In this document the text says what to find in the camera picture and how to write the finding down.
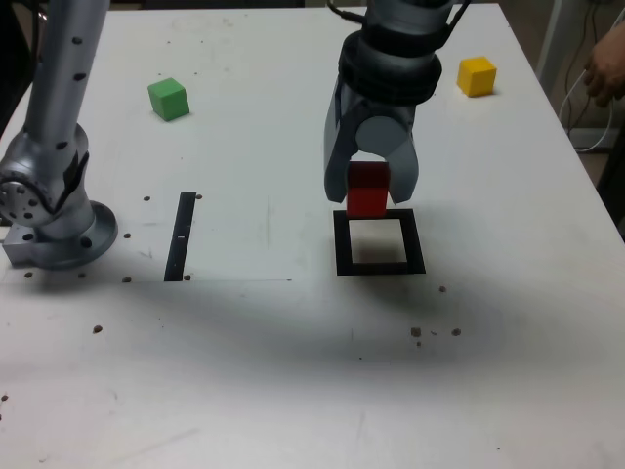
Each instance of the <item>table surface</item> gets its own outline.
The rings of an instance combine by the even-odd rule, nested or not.
[[[108,15],[80,123],[120,236],[69,272],[2,256],[2,467],[622,467],[625,249],[499,7],[469,8],[416,111],[427,274],[336,277],[322,132],[354,29]],[[468,99],[480,55],[496,92]],[[191,114],[164,123],[169,76]],[[192,280],[165,283],[181,192]]]

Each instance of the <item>gray robot arm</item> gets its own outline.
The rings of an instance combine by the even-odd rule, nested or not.
[[[114,242],[112,212],[84,188],[88,140],[77,124],[109,0],[54,0],[23,129],[0,162],[0,213],[13,265],[79,266]]]
[[[412,141],[415,107],[434,93],[441,73],[435,51],[471,1],[465,0],[447,24],[454,3],[369,0],[364,17],[342,15],[361,22],[362,30],[343,44],[325,122],[324,186],[329,200],[345,198],[350,159],[359,150],[386,159],[394,203],[412,196],[419,177]]]

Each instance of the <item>cube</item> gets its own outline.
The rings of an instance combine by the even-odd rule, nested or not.
[[[460,62],[458,86],[471,98],[490,95],[496,74],[497,68],[486,57],[465,59]]]
[[[348,218],[384,217],[390,180],[388,163],[352,161],[348,168]]]
[[[188,114],[187,90],[173,78],[147,87],[152,109],[165,121]]]

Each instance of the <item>red cube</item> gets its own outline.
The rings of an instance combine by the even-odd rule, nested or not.
[[[348,218],[383,218],[391,171],[387,162],[352,161],[348,168]]]

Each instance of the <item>green cube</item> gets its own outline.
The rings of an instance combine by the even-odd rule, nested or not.
[[[188,114],[187,91],[173,78],[153,83],[147,87],[152,109],[163,120],[170,121]]]

